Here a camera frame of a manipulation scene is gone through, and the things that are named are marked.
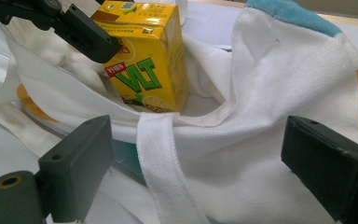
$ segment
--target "canvas bag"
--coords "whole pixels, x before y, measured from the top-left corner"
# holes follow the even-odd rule
[[[185,36],[188,105],[198,105],[187,116],[112,103],[10,36],[7,43],[48,115],[70,130],[109,114],[113,137],[137,143],[160,223],[331,221],[279,158],[288,115],[358,143],[358,52],[313,13],[289,1],[251,1],[234,25],[232,53]]]

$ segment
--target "black mechanical part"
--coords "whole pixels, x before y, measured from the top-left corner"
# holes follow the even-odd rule
[[[0,224],[85,220],[103,176],[112,165],[110,118],[90,119],[39,160],[40,171],[0,177]]]
[[[0,177],[0,224],[45,223],[34,175],[19,171]]]
[[[40,174],[54,189],[54,222],[85,219],[113,160],[109,117],[86,121],[40,158]]]
[[[0,22],[12,17],[31,21],[41,30],[54,32],[96,63],[107,63],[121,49],[118,41],[75,5],[62,11],[59,0],[0,0]]]
[[[358,144],[317,121],[291,116],[282,161],[335,221],[358,224]]]

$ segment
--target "yellow juice box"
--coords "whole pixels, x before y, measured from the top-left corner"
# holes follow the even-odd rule
[[[91,18],[122,45],[103,67],[124,103],[181,112],[188,79],[178,7],[105,1]]]

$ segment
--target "tote bag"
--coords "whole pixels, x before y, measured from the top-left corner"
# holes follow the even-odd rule
[[[143,223],[333,222],[280,152],[289,115],[358,143],[358,51],[334,24],[288,0],[253,0],[234,24],[231,52],[184,35],[191,94],[182,114],[124,105],[101,65],[53,33],[41,35],[22,20],[3,30],[12,53],[7,75],[18,77],[49,125],[71,132],[109,115],[113,138],[136,144],[147,185],[136,192],[143,196],[123,186],[117,192],[109,176],[101,191]],[[41,36],[48,45],[38,44]],[[11,130],[38,155],[59,141],[23,123]],[[29,123],[35,128],[27,131]],[[33,143],[38,133],[48,147]]]

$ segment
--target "drink carton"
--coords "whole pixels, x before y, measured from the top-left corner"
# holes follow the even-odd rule
[[[103,67],[124,103],[181,112],[188,80],[178,7],[105,1],[91,18],[122,45]]]

